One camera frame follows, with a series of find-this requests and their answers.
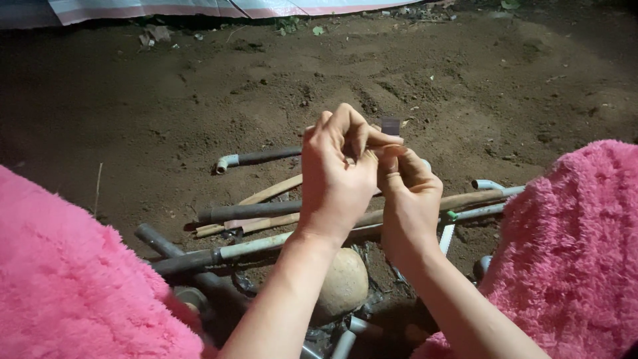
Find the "leaf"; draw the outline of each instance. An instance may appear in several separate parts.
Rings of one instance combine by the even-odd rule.
[[[516,10],[521,7],[521,4],[516,0],[501,0],[501,7],[506,10]]]

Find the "hand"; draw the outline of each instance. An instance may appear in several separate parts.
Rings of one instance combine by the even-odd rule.
[[[402,143],[372,128],[348,104],[323,112],[304,133],[304,200],[297,228],[341,247],[376,189],[378,159],[367,147]],[[344,152],[352,153],[356,164],[349,164]]]
[[[424,256],[443,254],[436,239],[443,183],[407,149],[380,157],[378,185],[385,196],[383,251],[409,276]]]

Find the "brown soil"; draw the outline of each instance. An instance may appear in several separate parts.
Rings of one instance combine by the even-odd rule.
[[[466,5],[442,24],[328,17],[288,36],[230,26],[198,31],[203,41],[177,33],[148,52],[134,25],[3,33],[0,162],[87,209],[104,163],[98,214],[141,256],[154,255],[133,236],[142,222],[185,250],[228,243],[182,228],[195,210],[237,203],[300,166],[285,159],[211,176],[216,159],[299,144],[341,102],[372,122],[412,116],[402,136],[445,195],[471,191],[477,178],[522,185],[590,141],[638,141],[635,20],[566,6],[529,3],[509,20]],[[316,25],[327,32],[313,36]],[[450,260],[471,273],[497,232],[495,219],[458,226]],[[379,310],[412,308],[382,252],[371,257],[387,291]],[[248,277],[260,282],[267,269]],[[398,330],[410,317],[400,312]]]

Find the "tarp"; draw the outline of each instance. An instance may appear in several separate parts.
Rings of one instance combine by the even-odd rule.
[[[330,15],[390,8],[417,1],[397,0],[2,0],[0,28],[70,25],[89,19],[146,15],[210,15],[261,19]]]

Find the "forearm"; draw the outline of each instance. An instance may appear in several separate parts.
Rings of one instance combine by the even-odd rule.
[[[298,359],[337,250],[321,238],[293,233],[219,358]]]
[[[485,299],[442,253],[429,254],[408,280],[460,358],[548,356]]]

